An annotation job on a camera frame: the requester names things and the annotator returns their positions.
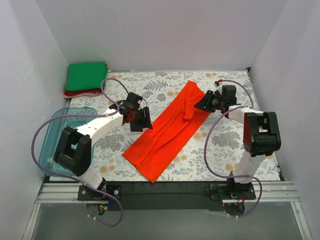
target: gray floor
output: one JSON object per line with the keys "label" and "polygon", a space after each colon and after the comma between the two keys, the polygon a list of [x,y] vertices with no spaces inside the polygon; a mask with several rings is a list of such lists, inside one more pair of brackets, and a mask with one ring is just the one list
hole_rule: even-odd
{"label": "gray floor", "polygon": [[[250,208],[253,203],[246,203]],[[119,212],[103,218],[116,221]],[[289,202],[262,202],[247,217],[235,220],[206,210],[125,211],[119,226],[109,228],[87,218],[85,204],[42,204],[33,240],[300,240]]]}

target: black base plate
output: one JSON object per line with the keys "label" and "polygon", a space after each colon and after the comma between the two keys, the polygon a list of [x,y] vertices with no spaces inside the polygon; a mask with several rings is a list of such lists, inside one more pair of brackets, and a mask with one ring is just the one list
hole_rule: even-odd
{"label": "black base plate", "polygon": [[[121,199],[122,187],[118,184],[108,184],[106,186],[106,192],[118,200]],[[99,193],[90,190],[89,188],[81,185],[78,191],[78,201],[107,201],[109,198],[105,195],[100,195]]]}
{"label": "black base plate", "polygon": [[[126,210],[178,210],[178,209],[206,209],[209,211],[224,211],[223,201],[230,199],[225,189],[226,181],[159,181],[150,182],[133,182],[117,181],[109,182],[107,192],[120,199],[122,207]],[[221,189],[221,197],[213,197],[217,189]],[[79,201],[96,201],[97,195],[87,192],[88,189],[83,185],[78,192]],[[246,199],[255,199],[253,192],[245,194]],[[108,211],[118,211],[117,204],[111,204]]]}
{"label": "black base plate", "polygon": [[[210,194],[212,200],[229,200],[232,199],[227,191],[227,184],[225,182],[217,182],[210,184]],[[251,186],[248,192],[244,192],[245,199],[254,200],[256,199],[256,194],[254,187]]]}

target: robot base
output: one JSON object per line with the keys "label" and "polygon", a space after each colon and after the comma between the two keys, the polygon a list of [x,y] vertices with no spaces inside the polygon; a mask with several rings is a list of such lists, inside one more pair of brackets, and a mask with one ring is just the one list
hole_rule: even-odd
{"label": "robot base", "polygon": [[217,182],[210,184],[210,196],[212,200],[232,200],[241,197],[246,200],[256,199],[256,194],[252,183],[248,183],[246,189],[230,189],[227,182]]}
{"label": "robot base", "polygon": [[[108,184],[105,187],[105,192],[114,196],[118,200],[121,199],[121,194],[122,194],[122,187],[121,185],[113,185],[113,184]],[[105,195],[99,194],[95,191],[92,191],[91,189],[87,188],[84,185],[81,185],[79,187],[79,192],[78,192],[78,201],[107,201],[109,198]]]}

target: floral tablecloth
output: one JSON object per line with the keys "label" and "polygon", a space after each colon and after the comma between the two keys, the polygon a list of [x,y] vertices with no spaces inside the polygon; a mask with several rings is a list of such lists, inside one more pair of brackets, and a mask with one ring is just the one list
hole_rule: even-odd
{"label": "floral tablecloth", "polygon": [[[154,121],[178,95],[188,80],[197,83],[205,93],[214,90],[214,81],[219,79],[235,80],[243,84],[251,93],[257,108],[253,88],[246,71],[219,72],[111,72],[108,77],[120,79],[130,92],[143,96],[150,108],[151,121]],[[126,98],[126,92],[120,84],[108,81],[105,88],[115,101]],[[241,104],[249,105],[245,91],[237,86],[237,99]],[[71,100],[70,107],[92,107],[98,114],[103,113],[111,104],[102,94],[96,97],[82,96]],[[219,117],[217,111],[209,115],[180,153],[158,178],[158,181],[218,181],[204,163],[204,145],[207,133]],[[122,153],[141,135],[130,132],[130,125],[118,127],[101,138],[94,148],[92,166],[107,181],[148,181],[127,161]],[[238,164],[243,152],[243,126],[223,118],[212,132],[208,144],[208,162],[211,168],[221,174],[229,175]],[[262,181],[280,180],[275,160],[267,157],[255,175]]]}

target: red cloth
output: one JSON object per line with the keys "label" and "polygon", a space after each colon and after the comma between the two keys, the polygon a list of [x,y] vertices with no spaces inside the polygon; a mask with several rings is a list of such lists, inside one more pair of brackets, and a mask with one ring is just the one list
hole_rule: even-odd
{"label": "red cloth", "polygon": [[100,88],[96,89],[89,89],[89,90],[79,90],[79,91],[64,91],[64,98],[65,99],[72,99],[72,98],[78,98],[81,96],[88,96],[88,97],[95,97],[99,94],[101,94],[102,91]]}
{"label": "red cloth", "polygon": [[204,93],[188,81],[173,102],[124,153],[142,175],[154,183],[186,145],[209,113],[194,107]]}

